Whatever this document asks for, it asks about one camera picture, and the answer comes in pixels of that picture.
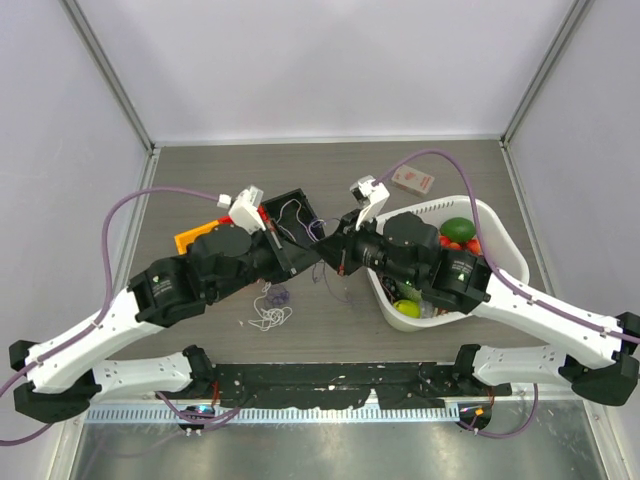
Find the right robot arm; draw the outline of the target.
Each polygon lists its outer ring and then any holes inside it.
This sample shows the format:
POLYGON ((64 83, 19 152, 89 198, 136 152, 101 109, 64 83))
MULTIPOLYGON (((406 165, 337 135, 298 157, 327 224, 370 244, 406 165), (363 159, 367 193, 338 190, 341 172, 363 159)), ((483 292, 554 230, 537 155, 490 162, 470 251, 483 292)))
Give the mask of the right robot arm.
POLYGON ((539 340, 531 348, 460 348, 451 371, 465 395, 507 383, 568 386, 578 396, 622 406, 638 385, 639 318, 598 315, 521 283, 483 256, 442 246, 438 229, 411 212, 378 226, 358 211, 312 248, 338 274, 361 267, 416 289, 438 309, 510 325, 539 340))

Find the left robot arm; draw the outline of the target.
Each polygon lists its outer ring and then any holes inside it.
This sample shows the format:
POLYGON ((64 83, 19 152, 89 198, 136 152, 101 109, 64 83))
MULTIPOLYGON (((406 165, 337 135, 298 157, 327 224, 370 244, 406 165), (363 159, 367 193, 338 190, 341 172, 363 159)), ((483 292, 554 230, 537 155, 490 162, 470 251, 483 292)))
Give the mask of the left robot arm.
POLYGON ((111 355, 137 340, 200 316, 259 280, 278 284, 319 261, 308 240, 278 228, 248 233, 222 223, 195 238, 185 253, 153 262, 109 300, 104 310, 40 344, 9 348, 11 366, 26 378, 13 391, 17 412, 42 423, 70 419, 91 404, 160 391, 170 398, 210 395, 216 371, 203 349, 131 363, 111 355))

